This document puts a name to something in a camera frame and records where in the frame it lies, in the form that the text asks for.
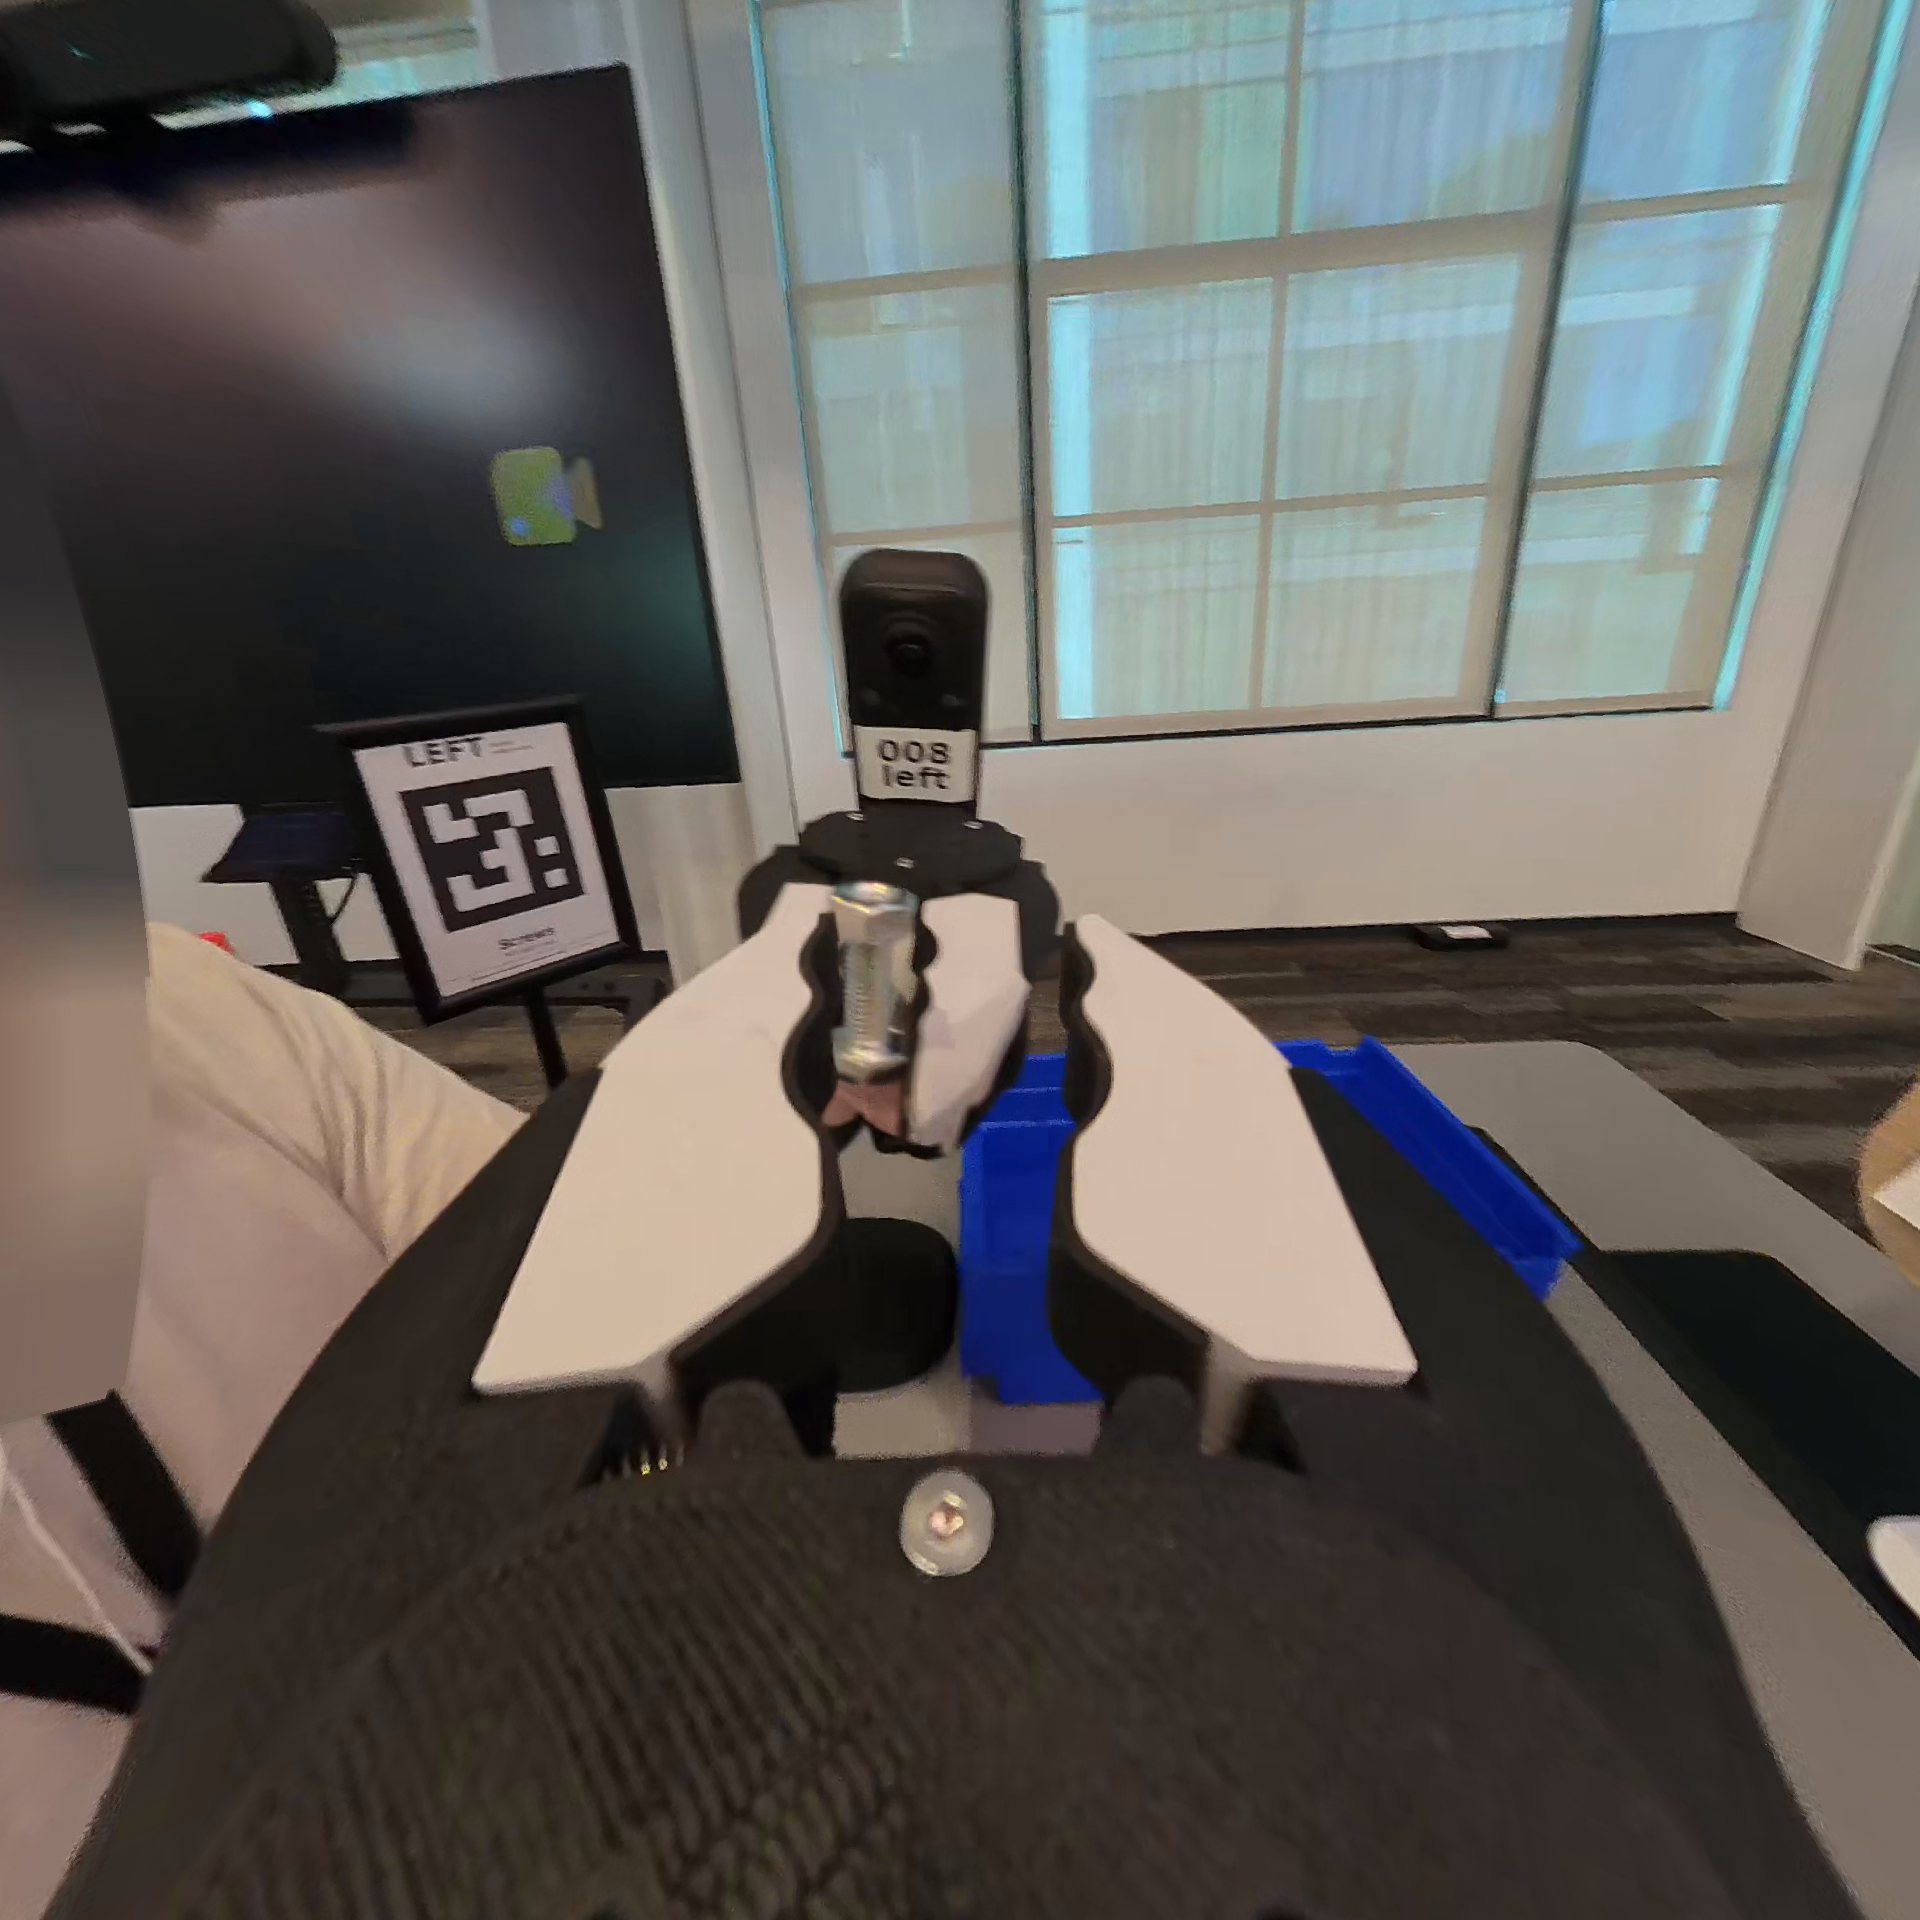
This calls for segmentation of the black laptop stand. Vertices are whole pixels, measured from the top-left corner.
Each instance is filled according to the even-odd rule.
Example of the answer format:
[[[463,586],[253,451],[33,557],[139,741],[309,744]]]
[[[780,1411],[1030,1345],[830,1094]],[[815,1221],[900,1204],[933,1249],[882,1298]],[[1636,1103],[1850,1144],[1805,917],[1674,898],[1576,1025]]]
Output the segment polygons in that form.
[[[270,880],[274,908],[294,950],[292,977],[358,1010],[412,1005],[412,990],[396,963],[350,963],[337,940],[334,923],[362,878],[362,872],[345,877],[334,906],[326,903],[318,878]]]

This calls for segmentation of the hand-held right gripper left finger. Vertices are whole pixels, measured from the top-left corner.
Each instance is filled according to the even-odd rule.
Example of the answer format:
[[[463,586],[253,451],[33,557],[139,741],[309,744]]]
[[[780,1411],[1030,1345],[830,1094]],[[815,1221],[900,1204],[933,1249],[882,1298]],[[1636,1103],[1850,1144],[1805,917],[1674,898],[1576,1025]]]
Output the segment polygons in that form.
[[[833,1147],[795,1077],[825,913],[771,913],[607,1054],[473,1369],[479,1397],[632,1388],[685,1435],[679,1363],[829,1246]]]

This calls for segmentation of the black laptop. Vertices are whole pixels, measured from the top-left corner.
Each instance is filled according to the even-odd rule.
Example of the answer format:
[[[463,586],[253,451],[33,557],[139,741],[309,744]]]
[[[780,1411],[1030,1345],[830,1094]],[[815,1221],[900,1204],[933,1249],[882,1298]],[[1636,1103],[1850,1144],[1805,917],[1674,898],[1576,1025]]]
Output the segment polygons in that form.
[[[202,882],[326,882],[352,878],[358,872],[359,847],[342,805],[287,804],[245,810]]]

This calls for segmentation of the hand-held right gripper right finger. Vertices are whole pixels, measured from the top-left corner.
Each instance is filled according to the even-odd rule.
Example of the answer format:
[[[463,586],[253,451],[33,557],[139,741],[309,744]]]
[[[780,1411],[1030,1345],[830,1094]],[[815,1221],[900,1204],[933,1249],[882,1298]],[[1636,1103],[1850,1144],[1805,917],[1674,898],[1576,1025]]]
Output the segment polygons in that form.
[[[1167,1380],[1197,1446],[1228,1452],[1274,1383],[1412,1386],[1412,1342],[1278,1049],[1105,917],[1064,935],[1059,1014],[1051,1334],[1102,1419]]]

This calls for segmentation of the blue plastic bin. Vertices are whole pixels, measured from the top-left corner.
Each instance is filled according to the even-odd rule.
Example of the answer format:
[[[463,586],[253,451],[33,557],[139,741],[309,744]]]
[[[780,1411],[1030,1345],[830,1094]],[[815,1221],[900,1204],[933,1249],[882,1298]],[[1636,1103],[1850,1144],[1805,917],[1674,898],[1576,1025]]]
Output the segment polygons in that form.
[[[1421,1172],[1536,1300],[1582,1246],[1571,1222],[1466,1127],[1384,1043],[1282,1042],[1292,1070],[1319,1072]],[[1088,1379],[1061,1354],[1046,1283],[1056,1166],[1073,1123],[1067,1057],[1028,1054],[964,1147],[957,1183],[957,1346],[966,1379],[1004,1406],[1093,1401]]]

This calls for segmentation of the black framed marker sign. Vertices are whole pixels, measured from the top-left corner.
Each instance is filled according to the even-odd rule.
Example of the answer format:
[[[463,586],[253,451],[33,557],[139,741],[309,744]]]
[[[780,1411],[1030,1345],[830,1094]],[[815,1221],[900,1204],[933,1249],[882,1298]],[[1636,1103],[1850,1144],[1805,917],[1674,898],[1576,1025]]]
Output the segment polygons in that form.
[[[639,952],[576,697],[316,727],[424,1024]]]

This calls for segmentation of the large grid window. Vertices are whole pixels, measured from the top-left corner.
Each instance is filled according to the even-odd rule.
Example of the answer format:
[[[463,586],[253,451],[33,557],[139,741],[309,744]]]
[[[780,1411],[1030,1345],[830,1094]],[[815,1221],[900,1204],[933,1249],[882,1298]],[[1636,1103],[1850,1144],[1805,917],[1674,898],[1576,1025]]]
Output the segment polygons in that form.
[[[806,492],[990,736],[1727,705],[1909,4],[752,4]]]

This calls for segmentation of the silver hex bolt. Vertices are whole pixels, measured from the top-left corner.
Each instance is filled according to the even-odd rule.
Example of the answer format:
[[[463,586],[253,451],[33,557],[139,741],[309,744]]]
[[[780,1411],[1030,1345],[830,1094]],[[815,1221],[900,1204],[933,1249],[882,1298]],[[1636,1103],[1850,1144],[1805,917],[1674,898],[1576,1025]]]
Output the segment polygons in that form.
[[[909,947],[842,947],[839,1024],[833,1033],[838,1077],[891,1079],[908,1070],[909,1017],[916,1005],[916,935]]]

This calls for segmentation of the printed poster board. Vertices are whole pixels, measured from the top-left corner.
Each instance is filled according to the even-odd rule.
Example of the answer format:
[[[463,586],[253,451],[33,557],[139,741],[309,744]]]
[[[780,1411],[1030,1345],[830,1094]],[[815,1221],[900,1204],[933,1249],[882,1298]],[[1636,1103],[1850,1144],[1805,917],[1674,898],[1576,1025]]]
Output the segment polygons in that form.
[[[1867,1237],[1918,1283],[1918,1079],[1867,1132],[1856,1187]]]

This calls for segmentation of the black desk mat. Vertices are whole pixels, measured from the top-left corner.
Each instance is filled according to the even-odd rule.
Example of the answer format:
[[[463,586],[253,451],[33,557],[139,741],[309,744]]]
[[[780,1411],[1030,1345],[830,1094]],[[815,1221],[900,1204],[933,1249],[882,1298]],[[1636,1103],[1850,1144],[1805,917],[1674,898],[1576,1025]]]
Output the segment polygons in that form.
[[[1916,1371],[1757,1252],[1586,1247],[1571,1266],[1916,1652],[1916,1610],[1867,1542],[1918,1512]]]

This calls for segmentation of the large dark wall screen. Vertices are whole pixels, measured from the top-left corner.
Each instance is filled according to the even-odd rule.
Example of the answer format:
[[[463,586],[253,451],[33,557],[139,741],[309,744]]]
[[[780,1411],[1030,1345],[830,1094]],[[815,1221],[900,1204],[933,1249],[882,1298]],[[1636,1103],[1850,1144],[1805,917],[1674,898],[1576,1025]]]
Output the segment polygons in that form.
[[[133,809],[337,795],[326,728],[574,697],[731,784],[623,66],[7,154],[4,390]]]

